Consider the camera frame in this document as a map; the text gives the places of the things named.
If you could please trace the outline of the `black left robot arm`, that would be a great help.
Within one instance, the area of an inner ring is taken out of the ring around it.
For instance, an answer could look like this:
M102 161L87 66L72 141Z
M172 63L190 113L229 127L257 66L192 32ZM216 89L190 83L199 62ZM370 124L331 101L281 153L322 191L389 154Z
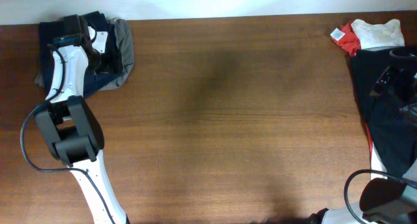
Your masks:
M34 112L51 155L72 173L95 223L128 223L104 165L104 134L83 94L85 75L97 72L108 34L83 16L63 19L64 34L50 44L53 76L46 101Z

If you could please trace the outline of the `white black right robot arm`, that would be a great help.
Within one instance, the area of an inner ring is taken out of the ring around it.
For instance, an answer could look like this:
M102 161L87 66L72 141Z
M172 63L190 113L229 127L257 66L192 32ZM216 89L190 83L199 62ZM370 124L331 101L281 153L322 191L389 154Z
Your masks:
M416 48L359 51L351 58L371 167L345 182L345 207L304 223L416 222Z

